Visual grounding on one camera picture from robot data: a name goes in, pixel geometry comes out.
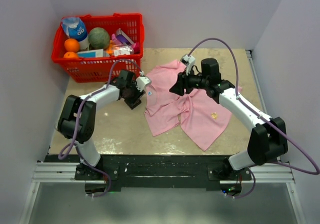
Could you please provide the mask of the pink garment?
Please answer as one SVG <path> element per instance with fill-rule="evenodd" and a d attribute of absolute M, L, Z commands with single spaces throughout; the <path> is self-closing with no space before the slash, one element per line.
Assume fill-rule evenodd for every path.
<path fill-rule="evenodd" d="M 152 83 L 146 87 L 144 115 L 153 136 L 180 126 L 201 150 L 206 151 L 225 131 L 232 113 L 209 98 L 205 90 L 194 89 L 183 96 L 169 92 L 178 73 L 184 69 L 183 63 L 174 60 L 156 66 L 147 74 Z M 217 119 L 211 117 L 214 112 L 218 114 Z"/>

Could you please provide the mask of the green melon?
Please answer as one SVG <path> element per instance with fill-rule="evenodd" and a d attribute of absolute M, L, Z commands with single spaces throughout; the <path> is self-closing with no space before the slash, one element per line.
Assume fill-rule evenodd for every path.
<path fill-rule="evenodd" d="M 105 29 L 96 27 L 89 32 L 88 41 L 94 49 L 106 49 L 110 44 L 110 35 Z"/>

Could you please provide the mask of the gold rhinestone brooch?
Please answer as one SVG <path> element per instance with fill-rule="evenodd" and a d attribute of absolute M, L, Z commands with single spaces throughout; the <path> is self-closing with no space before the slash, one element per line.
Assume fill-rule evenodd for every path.
<path fill-rule="evenodd" d="M 218 118 L 218 114 L 216 112 L 214 112 L 214 113 L 211 114 L 211 117 L 213 119 L 217 119 Z"/>

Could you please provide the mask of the aluminium rail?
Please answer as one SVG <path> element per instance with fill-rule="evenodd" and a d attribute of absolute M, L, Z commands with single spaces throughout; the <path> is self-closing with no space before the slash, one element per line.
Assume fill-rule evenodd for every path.
<path fill-rule="evenodd" d="M 81 175 L 76 171 L 77 163 L 54 163 L 40 162 L 36 165 L 31 180 L 33 182 L 83 182 L 103 183 L 100 178 L 91 177 L 89 174 Z M 143 164 L 124 163 L 112 164 L 106 171 L 112 181 L 118 181 L 125 177 L 138 180 L 150 180 L 153 178 L 168 178 L 178 180 L 184 178 L 204 179 L 205 181 L 220 181 L 221 183 L 233 183 L 241 181 L 250 183 L 294 183 L 292 171 L 286 167 L 276 164 L 265 164 L 263 166 L 245 169 L 240 174 L 235 174 L 227 179 L 214 176 L 213 166 L 209 164 L 169 165 L 158 164 L 150 167 Z"/>

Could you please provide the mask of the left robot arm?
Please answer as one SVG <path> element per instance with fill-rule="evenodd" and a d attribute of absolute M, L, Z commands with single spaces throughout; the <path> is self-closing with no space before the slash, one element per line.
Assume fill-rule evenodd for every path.
<path fill-rule="evenodd" d="M 101 156 L 93 141 L 96 112 L 120 99 L 134 109 L 141 103 L 141 97 L 151 82 L 142 71 L 137 77 L 132 71 L 121 70 L 119 76 L 110 77 L 101 88 L 93 92 L 81 96 L 69 95 L 62 108 L 57 130 L 70 143 L 60 151 L 58 158 L 65 159 L 75 148 L 80 161 L 87 165 L 87 176 L 92 180 L 100 179 L 104 168 L 98 164 Z"/>

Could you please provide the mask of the black metal base frame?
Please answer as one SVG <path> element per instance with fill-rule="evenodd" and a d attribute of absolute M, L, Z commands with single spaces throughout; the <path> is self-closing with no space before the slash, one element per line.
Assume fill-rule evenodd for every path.
<path fill-rule="evenodd" d="M 87 166 L 77 155 L 60 160 L 56 154 L 44 163 L 63 173 L 70 170 L 75 181 L 85 182 L 85 193 L 100 197 L 122 188 L 203 188 L 222 190 L 233 198 L 241 195 L 244 181 L 252 181 L 254 190 L 258 175 L 254 164 L 240 170 L 227 166 L 225 155 L 102 155 L 97 165 Z"/>

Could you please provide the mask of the red plastic shopping basket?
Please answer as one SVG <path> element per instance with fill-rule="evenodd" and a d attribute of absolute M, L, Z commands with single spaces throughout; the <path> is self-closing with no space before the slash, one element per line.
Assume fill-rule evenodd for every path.
<path fill-rule="evenodd" d="M 145 39 L 139 13 L 64 17 L 51 59 L 78 83 L 105 82 L 121 70 L 139 76 Z"/>

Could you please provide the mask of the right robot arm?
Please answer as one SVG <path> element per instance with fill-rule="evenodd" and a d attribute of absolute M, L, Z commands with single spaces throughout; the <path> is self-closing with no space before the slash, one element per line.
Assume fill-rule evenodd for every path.
<path fill-rule="evenodd" d="M 222 165 L 222 172 L 226 179 L 235 180 L 240 170 L 263 165 L 287 153 L 288 142 L 270 124 L 282 132 L 286 131 L 284 121 L 277 117 L 271 118 L 246 100 L 230 81 L 221 77 L 219 64 L 214 58 L 201 61 L 201 72 L 194 73 L 195 58 L 184 55 L 181 59 L 186 66 L 178 73 L 176 83 L 170 92 L 183 96 L 193 89 L 203 89 L 216 103 L 227 108 L 250 131 L 250 139 L 246 150 L 234 154 Z"/>

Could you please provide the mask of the white blue carton box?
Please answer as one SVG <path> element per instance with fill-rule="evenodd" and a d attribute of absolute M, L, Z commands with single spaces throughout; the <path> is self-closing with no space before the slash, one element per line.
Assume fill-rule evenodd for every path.
<path fill-rule="evenodd" d="M 79 51 L 77 52 L 77 55 L 81 58 L 104 58 L 109 56 L 103 49 Z"/>

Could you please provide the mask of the purple white box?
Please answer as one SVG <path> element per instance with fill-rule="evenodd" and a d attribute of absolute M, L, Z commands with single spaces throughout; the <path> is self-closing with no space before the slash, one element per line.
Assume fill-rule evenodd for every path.
<path fill-rule="evenodd" d="M 134 41 L 121 29 L 117 29 L 115 34 L 112 34 L 111 40 L 115 44 L 124 44 L 124 45 L 130 45 L 132 46 L 134 44 Z"/>

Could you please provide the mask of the orange fruit upper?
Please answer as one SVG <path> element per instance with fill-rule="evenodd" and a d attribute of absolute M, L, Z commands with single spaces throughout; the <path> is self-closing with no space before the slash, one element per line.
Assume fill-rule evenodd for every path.
<path fill-rule="evenodd" d="M 67 39 L 64 42 L 64 47 L 67 52 L 78 52 L 80 50 L 79 42 L 76 39 Z"/>

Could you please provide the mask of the orange fruit lower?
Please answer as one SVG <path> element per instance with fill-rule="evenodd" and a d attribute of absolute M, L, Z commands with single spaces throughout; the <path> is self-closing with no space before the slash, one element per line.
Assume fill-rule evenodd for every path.
<path fill-rule="evenodd" d="M 66 52 L 63 56 L 64 58 L 68 59 L 68 58 L 78 58 L 78 54 L 75 52 Z"/>

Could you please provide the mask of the blue white plastic bag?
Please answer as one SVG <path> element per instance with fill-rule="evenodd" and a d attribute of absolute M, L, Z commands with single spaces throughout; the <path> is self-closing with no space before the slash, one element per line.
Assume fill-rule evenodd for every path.
<path fill-rule="evenodd" d="M 79 17 L 67 17 L 61 20 L 61 26 L 69 39 L 78 41 L 80 50 L 89 47 L 88 32 L 84 22 Z"/>

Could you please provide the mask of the pink white snack packet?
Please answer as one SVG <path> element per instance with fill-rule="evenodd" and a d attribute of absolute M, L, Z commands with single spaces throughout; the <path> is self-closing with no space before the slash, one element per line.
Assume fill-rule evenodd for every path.
<path fill-rule="evenodd" d="M 122 56 L 122 55 L 133 55 L 138 54 L 141 48 L 138 43 L 134 43 L 133 45 L 113 45 L 111 47 L 111 53 L 113 56 Z"/>

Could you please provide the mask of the orange fruit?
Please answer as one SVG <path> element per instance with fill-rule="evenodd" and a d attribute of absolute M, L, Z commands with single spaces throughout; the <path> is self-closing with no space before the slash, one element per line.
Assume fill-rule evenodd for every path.
<path fill-rule="evenodd" d="M 63 56 L 64 58 L 68 59 L 68 58 L 78 58 L 78 54 L 75 52 L 66 52 Z"/>
<path fill-rule="evenodd" d="M 78 52 L 80 50 L 79 42 L 76 39 L 67 39 L 64 42 L 64 47 L 67 52 Z"/>

